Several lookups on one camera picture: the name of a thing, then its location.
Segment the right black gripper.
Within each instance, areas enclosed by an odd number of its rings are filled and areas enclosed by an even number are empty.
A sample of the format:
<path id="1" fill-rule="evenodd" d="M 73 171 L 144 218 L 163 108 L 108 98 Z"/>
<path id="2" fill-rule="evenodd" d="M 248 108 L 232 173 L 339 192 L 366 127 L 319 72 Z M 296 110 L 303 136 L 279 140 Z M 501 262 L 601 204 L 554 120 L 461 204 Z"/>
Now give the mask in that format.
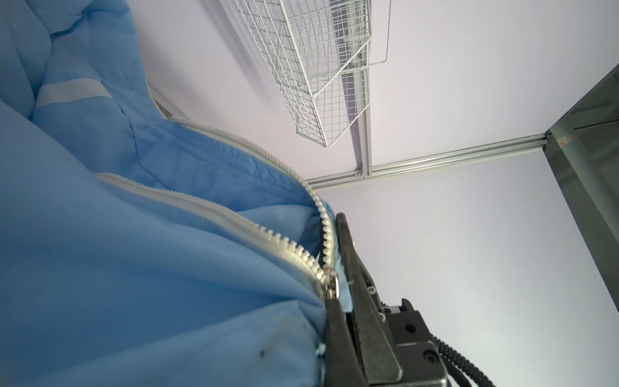
<path id="1" fill-rule="evenodd" d="M 385 321 L 368 291 L 348 221 L 336 216 L 339 250 L 345 268 L 353 311 L 351 336 L 356 356 L 369 385 L 449 386 L 446 366 L 421 313 L 407 299 L 400 306 L 382 306 Z"/>

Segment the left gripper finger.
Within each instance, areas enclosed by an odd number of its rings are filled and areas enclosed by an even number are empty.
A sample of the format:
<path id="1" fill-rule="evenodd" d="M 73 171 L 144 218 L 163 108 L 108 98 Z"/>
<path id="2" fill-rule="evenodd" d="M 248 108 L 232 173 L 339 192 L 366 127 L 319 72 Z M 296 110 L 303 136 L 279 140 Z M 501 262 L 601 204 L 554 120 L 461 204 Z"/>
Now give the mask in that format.
<path id="1" fill-rule="evenodd" d="M 330 387 L 367 386 L 356 349 L 348 329 L 348 321 L 339 300 L 327 299 L 327 324 L 325 329 L 325 379 Z"/>

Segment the light blue jacket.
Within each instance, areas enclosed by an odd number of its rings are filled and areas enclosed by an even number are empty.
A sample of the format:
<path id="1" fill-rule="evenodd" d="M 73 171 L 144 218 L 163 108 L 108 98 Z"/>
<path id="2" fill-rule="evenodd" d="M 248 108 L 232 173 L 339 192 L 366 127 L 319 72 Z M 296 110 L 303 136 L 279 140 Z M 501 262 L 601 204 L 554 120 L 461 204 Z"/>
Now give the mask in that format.
<path id="1" fill-rule="evenodd" d="M 1 383 L 321 386 L 335 214 L 161 116 L 124 1 L 1 4 Z"/>

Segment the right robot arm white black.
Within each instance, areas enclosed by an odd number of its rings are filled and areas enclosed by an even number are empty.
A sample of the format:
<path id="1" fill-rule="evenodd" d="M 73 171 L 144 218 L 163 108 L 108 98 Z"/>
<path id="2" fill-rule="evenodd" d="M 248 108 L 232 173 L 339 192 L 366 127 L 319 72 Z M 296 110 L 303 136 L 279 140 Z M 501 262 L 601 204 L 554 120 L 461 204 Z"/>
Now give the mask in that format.
<path id="1" fill-rule="evenodd" d="M 339 252 L 352 310 L 327 303 L 327 386 L 491 386 L 493 382 L 453 347 L 430 332 L 407 299 L 380 300 L 359 258 L 348 221 L 336 217 Z"/>

